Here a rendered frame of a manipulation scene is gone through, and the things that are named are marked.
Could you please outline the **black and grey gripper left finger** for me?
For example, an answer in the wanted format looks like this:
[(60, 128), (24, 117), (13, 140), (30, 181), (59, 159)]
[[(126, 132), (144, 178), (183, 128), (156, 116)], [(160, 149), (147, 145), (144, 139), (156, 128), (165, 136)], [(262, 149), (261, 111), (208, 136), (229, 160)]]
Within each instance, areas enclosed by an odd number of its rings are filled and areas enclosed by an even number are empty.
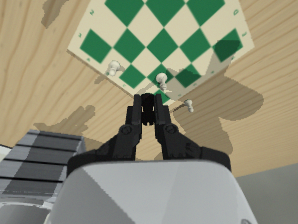
[[(142, 139), (141, 95), (134, 94), (133, 106), (127, 107), (125, 124), (98, 149), (93, 149), (71, 157), (67, 163), (67, 174), (85, 164), (108, 161), (135, 161), (136, 145)], [(132, 150), (132, 151), (131, 151)]]

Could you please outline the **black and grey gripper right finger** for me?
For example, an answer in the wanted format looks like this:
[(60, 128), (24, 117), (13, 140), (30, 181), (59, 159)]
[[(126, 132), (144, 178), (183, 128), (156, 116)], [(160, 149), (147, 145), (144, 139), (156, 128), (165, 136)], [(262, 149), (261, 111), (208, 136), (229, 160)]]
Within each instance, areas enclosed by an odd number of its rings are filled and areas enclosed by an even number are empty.
[(226, 153), (200, 147), (179, 132), (178, 127), (171, 122), (169, 107), (163, 105), (161, 94), (154, 95), (154, 114), (155, 139), (161, 144), (163, 160), (209, 160), (224, 165), (231, 172), (230, 158)]

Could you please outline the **green and cream chessboard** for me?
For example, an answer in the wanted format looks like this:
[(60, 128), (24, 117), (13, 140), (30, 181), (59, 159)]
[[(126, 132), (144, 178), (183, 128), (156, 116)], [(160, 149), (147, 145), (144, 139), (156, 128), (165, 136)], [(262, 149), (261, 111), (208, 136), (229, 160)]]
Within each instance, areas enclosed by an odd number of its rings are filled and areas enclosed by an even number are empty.
[(239, 0), (91, 0), (67, 49), (133, 96), (161, 94), (169, 106), (254, 47)]

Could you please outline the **black rook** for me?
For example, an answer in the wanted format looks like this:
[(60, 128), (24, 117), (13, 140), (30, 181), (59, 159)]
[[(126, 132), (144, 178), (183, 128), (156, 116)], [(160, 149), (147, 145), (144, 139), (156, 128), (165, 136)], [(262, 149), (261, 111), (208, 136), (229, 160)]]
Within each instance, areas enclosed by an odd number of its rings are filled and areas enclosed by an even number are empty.
[(155, 123), (155, 114), (153, 112), (154, 94), (152, 93), (142, 94), (141, 101), (142, 101), (142, 107), (143, 107), (143, 112), (141, 115), (141, 123), (143, 123), (143, 125), (145, 126), (147, 126), (147, 123), (149, 123), (149, 126), (151, 126)]

